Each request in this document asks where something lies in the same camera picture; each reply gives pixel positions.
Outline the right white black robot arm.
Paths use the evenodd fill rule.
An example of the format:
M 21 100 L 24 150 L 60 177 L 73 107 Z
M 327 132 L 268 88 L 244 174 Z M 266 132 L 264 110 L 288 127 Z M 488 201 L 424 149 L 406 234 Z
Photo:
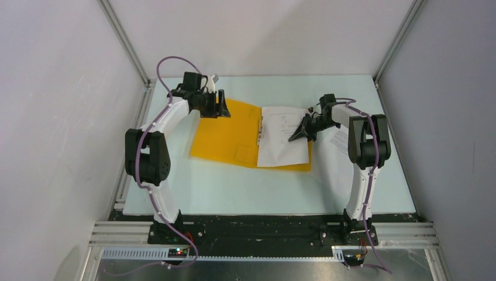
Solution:
M 371 202 L 377 176 L 391 156 L 391 143 L 386 116 L 370 115 L 352 106 L 351 98 L 337 98 L 334 94 L 320 97 L 320 111 L 309 108 L 289 141 L 315 141 L 318 132 L 328 128 L 348 130 L 347 151 L 353 163 L 350 198 L 339 225 L 319 226 L 321 245 L 355 245 L 363 241 L 374 245 Z

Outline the white paper sheet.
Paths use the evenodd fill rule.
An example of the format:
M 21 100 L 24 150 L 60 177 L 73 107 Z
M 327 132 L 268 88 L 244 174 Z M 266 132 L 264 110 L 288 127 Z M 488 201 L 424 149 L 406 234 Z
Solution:
M 294 107 L 263 107 L 263 138 L 259 145 L 257 167 L 294 167 L 310 164 L 305 138 L 289 142 L 306 113 Z

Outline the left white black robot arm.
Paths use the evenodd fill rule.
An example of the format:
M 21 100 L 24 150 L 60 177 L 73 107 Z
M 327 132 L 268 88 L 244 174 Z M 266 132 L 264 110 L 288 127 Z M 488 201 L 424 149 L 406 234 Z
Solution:
M 167 180 L 171 170 L 167 137 L 192 111 L 198 111 L 202 118 L 231 116 L 224 91 L 216 89 L 218 80 L 216 74 L 185 72 L 182 82 L 168 92 L 159 114 L 125 133 L 126 173 L 148 192 L 156 221 L 165 224 L 161 234 L 171 244 L 183 239 L 185 229 L 175 222 L 180 209 Z

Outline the metal folder clip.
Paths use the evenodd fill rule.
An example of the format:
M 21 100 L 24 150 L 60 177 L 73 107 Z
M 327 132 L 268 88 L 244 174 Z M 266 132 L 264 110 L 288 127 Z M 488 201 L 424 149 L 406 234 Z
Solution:
M 261 116 L 259 120 L 259 128 L 257 131 L 257 146 L 260 145 L 262 138 L 263 138 L 263 116 Z

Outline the orange file folder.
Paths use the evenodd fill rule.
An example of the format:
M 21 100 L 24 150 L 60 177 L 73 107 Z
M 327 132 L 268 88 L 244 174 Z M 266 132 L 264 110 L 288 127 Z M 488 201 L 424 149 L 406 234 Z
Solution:
M 205 160 L 254 169 L 278 169 L 296 172 L 311 170 L 311 144 L 308 143 L 310 164 L 294 167 L 257 167 L 259 146 L 257 131 L 262 107 L 245 102 L 227 100 L 230 118 L 201 118 L 190 155 Z

